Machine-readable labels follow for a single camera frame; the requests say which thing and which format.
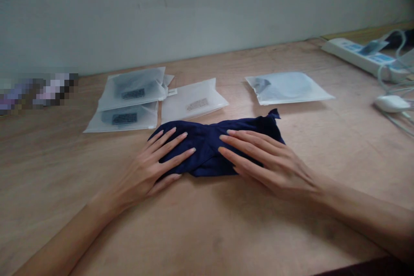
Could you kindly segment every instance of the folded garment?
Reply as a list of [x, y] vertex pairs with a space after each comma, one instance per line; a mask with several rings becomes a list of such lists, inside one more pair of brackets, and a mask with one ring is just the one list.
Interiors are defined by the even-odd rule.
[[174, 127], [176, 127], [177, 130], [174, 135], [167, 140], [167, 142], [173, 140], [184, 132], [187, 132], [188, 136], [170, 153], [164, 156], [160, 160], [160, 163], [164, 163], [165, 161], [170, 160], [174, 156], [179, 155], [192, 147], [197, 149], [193, 155], [177, 167], [165, 173], [161, 178], [173, 173], [182, 174], [186, 172], [190, 173], [194, 177], [236, 175], [237, 173], [234, 171], [232, 163], [218, 152], [219, 147], [226, 147], [229, 150], [248, 158], [252, 162], [263, 166], [262, 163], [259, 163], [241, 151], [225, 144], [219, 139], [219, 136], [226, 135], [228, 129], [250, 130], [268, 135], [279, 142], [285, 143], [276, 125], [275, 118], [280, 119], [277, 109], [270, 111], [267, 116], [260, 116], [255, 119], [227, 120], [210, 125], [186, 121], [172, 121], [161, 125], [149, 139], [151, 139], [160, 130], [167, 132]]

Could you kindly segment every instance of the hand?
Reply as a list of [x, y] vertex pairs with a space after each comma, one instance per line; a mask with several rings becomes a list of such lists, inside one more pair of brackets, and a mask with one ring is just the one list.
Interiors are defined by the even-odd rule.
[[228, 130], [220, 139], [263, 164], [260, 167], [234, 152], [220, 147], [219, 152], [249, 183], [256, 184], [284, 199], [309, 198], [320, 194], [322, 177], [317, 176], [286, 145], [267, 135], [251, 131]]
[[181, 164], [195, 152], [195, 148], [192, 148], [164, 163], [158, 162], [187, 137], [187, 133], [183, 133], [164, 145], [175, 131], [176, 128], [173, 128], [165, 135], [163, 135], [163, 131], [160, 131], [151, 138], [129, 165], [125, 173], [109, 188], [98, 193], [92, 202], [99, 201], [106, 205], [105, 210], [114, 210], [119, 214], [146, 198], [157, 194], [179, 179], [181, 175], [171, 174], [156, 183], [164, 173]]

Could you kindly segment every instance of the white wall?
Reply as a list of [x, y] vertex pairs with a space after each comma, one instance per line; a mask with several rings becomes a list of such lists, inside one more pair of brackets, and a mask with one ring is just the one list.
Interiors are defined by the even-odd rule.
[[81, 74], [94, 74], [414, 18], [411, 0], [0, 0], [0, 4], [3, 72], [75, 66]]

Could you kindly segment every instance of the white power strip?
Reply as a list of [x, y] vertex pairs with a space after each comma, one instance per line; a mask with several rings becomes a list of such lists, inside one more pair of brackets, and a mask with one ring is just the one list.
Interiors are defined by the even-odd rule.
[[383, 81], [400, 82], [407, 75], [410, 74], [396, 62], [394, 57], [382, 53], [375, 53], [374, 55], [364, 56], [359, 52], [363, 45], [354, 43], [347, 39], [336, 38], [329, 40], [322, 46], [322, 50], [333, 54], [347, 62], [377, 76], [378, 68], [380, 66], [388, 67], [388, 70], [382, 70], [381, 79]]

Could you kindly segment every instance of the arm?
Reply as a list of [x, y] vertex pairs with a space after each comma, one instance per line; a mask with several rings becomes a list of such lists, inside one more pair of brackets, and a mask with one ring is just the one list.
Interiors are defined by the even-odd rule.
[[323, 211], [389, 251], [406, 263], [414, 255], [414, 212], [359, 192], [316, 174], [286, 145], [250, 131], [229, 131], [220, 139], [263, 163], [221, 147], [246, 181], [283, 198]]
[[93, 243], [100, 232], [129, 207], [155, 195], [180, 175], [172, 174], [155, 183], [164, 173], [190, 157], [195, 149], [167, 162], [159, 159], [186, 138], [186, 133], [164, 145], [175, 128], [157, 133], [110, 187], [97, 193], [86, 206], [14, 275], [65, 276]]

